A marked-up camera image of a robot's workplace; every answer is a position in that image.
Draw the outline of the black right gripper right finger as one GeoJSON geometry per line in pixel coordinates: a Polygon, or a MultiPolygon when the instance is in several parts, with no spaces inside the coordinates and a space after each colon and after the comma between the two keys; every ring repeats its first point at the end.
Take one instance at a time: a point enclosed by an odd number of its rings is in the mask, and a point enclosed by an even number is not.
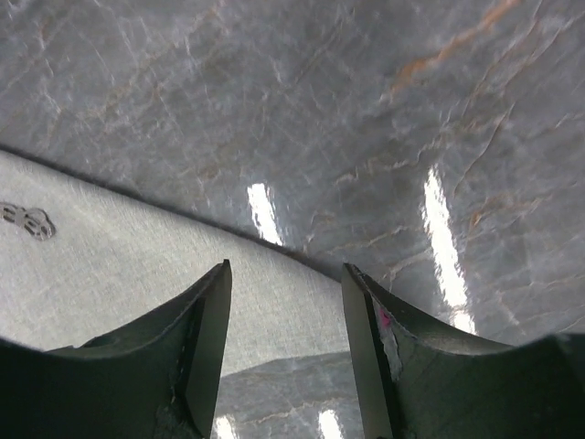
{"type": "Polygon", "coordinates": [[[367,438],[581,438],[584,337],[518,347],[452,327],[345,264],[342,296],[367,438]]]}

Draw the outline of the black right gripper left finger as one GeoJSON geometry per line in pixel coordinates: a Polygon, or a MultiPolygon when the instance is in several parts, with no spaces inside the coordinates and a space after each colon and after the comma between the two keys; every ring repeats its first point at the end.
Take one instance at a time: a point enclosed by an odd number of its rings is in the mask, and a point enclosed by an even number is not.
{"type": "Polygon", "coordinates": [[[207,438],[231,303],[229,262],[80,347],[1,343],[4,438],[207,438]]]}

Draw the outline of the grey cloth napkin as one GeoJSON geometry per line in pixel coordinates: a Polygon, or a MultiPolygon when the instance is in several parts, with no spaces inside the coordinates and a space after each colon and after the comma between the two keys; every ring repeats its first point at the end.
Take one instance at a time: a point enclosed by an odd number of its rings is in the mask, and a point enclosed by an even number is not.
{"type": "Polygon", "coordinates": [[[348,348],[340,285],[274,250],[8,153],[1,199],[45,213],[55,230],[39,240],[1,225],[3,337],[44,350],[81,345],[229,261],[224,374],[348,348]]]}

